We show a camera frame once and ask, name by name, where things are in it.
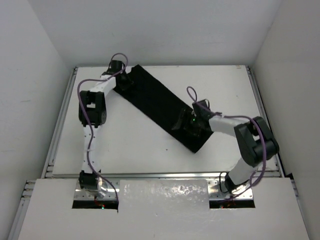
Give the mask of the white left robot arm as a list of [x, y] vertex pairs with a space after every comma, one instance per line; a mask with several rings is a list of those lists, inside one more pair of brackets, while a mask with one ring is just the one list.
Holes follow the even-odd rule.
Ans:
[[113, 184], [101, 174], [100, 162], [96, 158], [98, 135], [107, 120], [106, 96], [115, 87], [127, 90], [133, 84], [126, 73], [128, 63], [111, 60], [99, 79], [87, 78], [77, 85], [79, 103], [78, 119], [83, 126], [83, 164], [79, 174], [81, 189], [97, 196], [108, 191]]

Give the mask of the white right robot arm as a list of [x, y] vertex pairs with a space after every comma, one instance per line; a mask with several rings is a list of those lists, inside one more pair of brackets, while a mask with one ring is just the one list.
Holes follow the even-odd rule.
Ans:
[[231, 194], [237, 187], [249, 183], [254, 187], [263, 178], [267, 160], [275, 156], [279, 144], [266, 121], [260, 117], [250, 118], [244, 115], [223, 115], [209, 109], [205, 100], [195, 101], [193, 110], [183, 109], [173, 131], [184, 131], [192, 137], [218, 132], [234, 137], [240, 152], [236, 165], [226, 173], [224, 186]]

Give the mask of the black t-shirt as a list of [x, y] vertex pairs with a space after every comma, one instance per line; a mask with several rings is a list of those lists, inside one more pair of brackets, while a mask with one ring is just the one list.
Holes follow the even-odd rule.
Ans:
[[132, 89], [125, 92], [116, 92], [115, 87], [113, 90], [191, 152], [196, 153], [200, 150], [213, 132], [212, 134], [203, 133], [200, 137], [195, 137], [184, 131], [172, 130], [173, 125], [178, 120], [180, 111], [184, 108], [190, 110], [192, 108], [142, 66], [134, 66], [127, 74], [134, 82]]

